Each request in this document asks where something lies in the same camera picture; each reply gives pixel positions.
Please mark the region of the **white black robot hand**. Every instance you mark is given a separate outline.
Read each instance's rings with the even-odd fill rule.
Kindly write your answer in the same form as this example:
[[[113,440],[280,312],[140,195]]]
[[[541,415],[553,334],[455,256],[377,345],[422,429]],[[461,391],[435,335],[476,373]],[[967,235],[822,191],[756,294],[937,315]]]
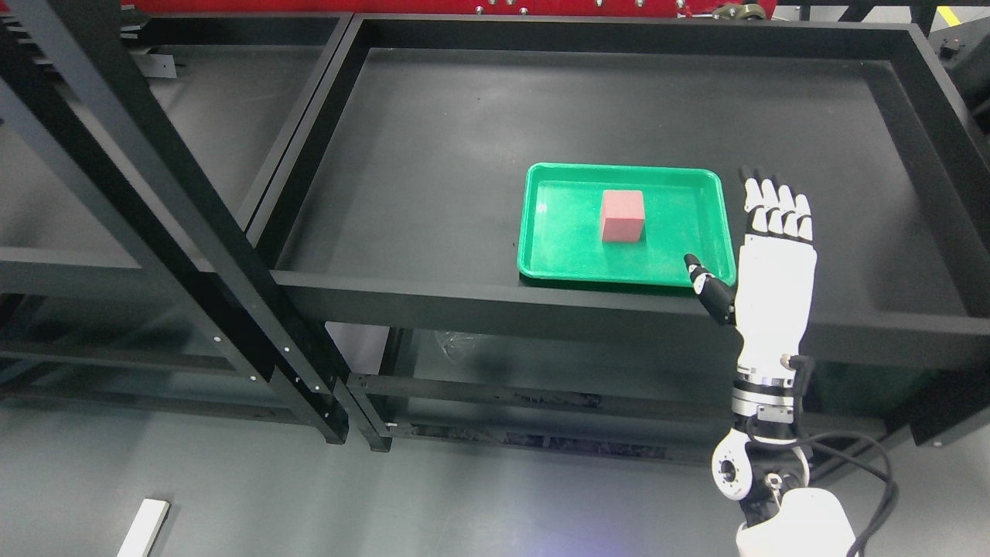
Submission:
[[[738,373],[762,385],[788,385],[809,320],[818,253],[807,197],[770,174],[740,170],[746,231],[738,282],[729,287],[693,254],[684,256],[692,288],[708,314],[742,338]]]

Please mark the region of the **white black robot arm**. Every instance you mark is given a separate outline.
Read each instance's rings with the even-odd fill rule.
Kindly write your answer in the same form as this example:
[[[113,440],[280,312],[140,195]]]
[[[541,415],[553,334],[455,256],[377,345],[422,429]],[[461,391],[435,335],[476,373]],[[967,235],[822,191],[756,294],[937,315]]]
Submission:
[[[736,530],[740,556],[862,556],[900,500],[893,464],[882,466],[831,447],[831,439],[876,444],[858,432],[810,434],[804,396],[814,362],[782,354],[767,364],[740,369],[733,389],[733,424],[712,457],[715,486],[742,511]],[[812,484],[809,452],[855,466],[883,484],[881,500],[861,532],[853,530],[841,501]]]

